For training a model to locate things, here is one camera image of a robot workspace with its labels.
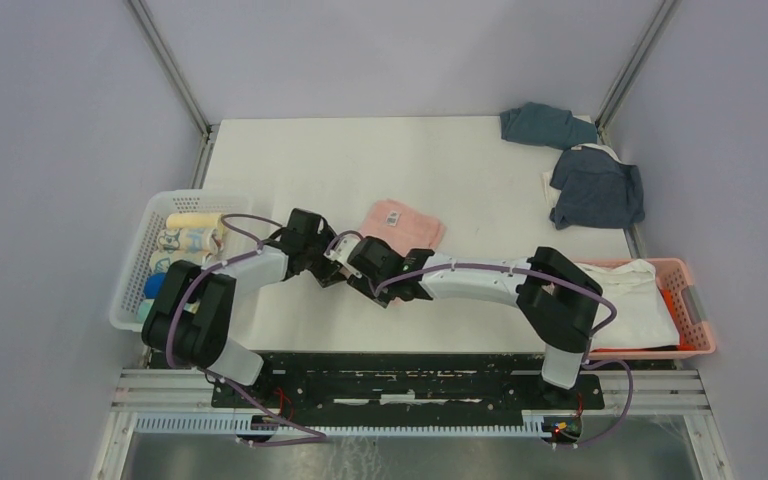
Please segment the pink towel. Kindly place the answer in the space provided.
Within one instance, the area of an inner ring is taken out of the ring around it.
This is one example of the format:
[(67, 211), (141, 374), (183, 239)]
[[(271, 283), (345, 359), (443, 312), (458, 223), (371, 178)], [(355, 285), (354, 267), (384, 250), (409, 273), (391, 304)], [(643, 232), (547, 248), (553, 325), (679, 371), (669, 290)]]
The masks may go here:
[[(378, 201), (372, 206), (361, 225), (360, 233), (361, 240), (376, 237), (384, 240), (399, 254), (405, 255), (414, 248), (432, 249), (435, 252), (446, 233), (446, 227), (441, 220), (433, 216), (388, 199)], [(418, 276), (419, 271), (388, 280), (382, 287)]]

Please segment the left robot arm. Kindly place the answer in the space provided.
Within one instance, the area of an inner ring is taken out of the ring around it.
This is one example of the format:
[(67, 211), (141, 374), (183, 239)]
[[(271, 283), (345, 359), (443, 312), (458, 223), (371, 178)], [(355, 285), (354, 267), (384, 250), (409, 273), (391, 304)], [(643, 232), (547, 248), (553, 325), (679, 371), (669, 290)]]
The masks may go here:
[(198, 367), (236, 383), (238, 396), (253, 407), (273, 397), (267, 361), (230, 338), (236, 297), (287, 281), (305, 271), (327, 288), (345, 280), (326, 257), (337, 233), (319, 214), (294, 209), (284, 225), (265, 239), (243, 230), (254, 248), (200, 266), (175, 261), (165, 274), (141, 331), (149, 348), (166, 355), (172, 368)]

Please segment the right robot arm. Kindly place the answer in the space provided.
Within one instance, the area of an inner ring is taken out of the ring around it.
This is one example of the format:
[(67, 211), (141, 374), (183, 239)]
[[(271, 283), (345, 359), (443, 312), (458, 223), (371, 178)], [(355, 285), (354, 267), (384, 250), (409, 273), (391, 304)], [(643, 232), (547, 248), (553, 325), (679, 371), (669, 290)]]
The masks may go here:
[(468, 260), (431, 249), (400, 255), (369, 236), (333, 241), (326, 256), (383, 307), (394, 300), (466, 299), (519, 310), (545, 345), (537, 392), (551, 408), (577, 396), (592, 338), (617, 316), (601, 285), (550, 247), (539, 247), (527, 258)]

